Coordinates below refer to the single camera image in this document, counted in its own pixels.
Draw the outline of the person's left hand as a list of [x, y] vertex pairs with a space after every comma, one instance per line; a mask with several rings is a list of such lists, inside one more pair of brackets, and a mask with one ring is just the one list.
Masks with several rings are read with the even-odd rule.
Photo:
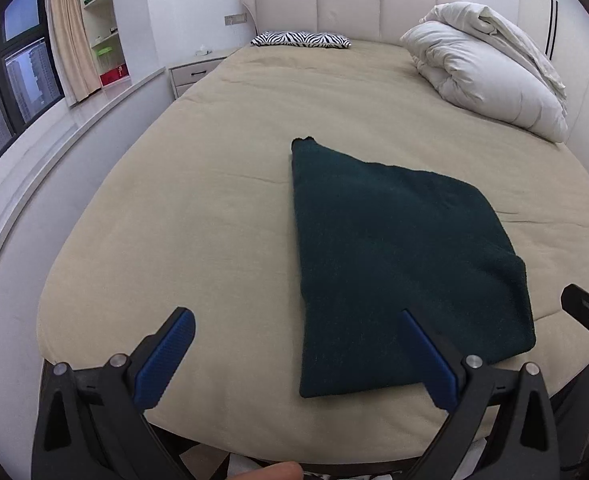
[[302, 480], [304, 471], [295, 462], [273, 464], [257, 470], [235, 474], [228, 480]]

